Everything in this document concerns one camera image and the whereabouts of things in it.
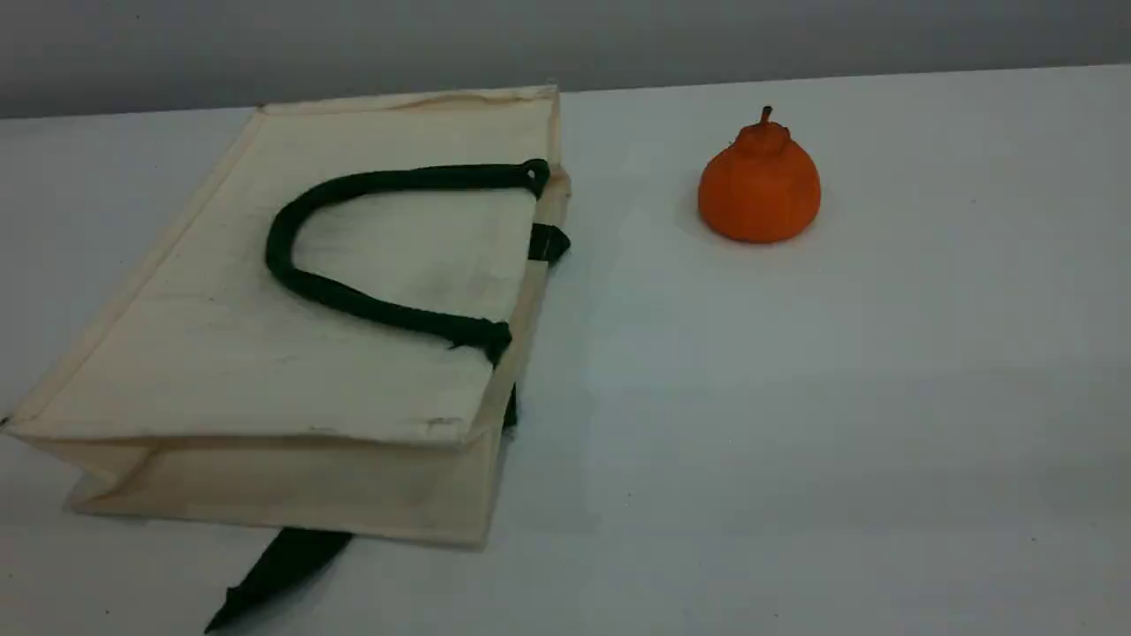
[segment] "cream canvas bag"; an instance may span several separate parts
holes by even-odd
[[[550,165],[541,197],[363,196],[293,248],[370,296],[506,323],[497,361],[311,302],[264,264],[276,214],[327,180],[529,160]],[[259,109],[6,432],[84,469],[87,513],[480,543],[549,267],[532,227],[560,225],[568,195],[551,87]]]

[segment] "table surface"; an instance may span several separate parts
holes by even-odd
[[[708,233],[771,103],[815,224]],[[0,122],[0,407],[244,109]],[[355,541],[241,634],[1128,634],[1131,66],[567,94],[553,273],[482,553]],[[0,437],[0,633],[199,634],[274,534],[62,508]]]

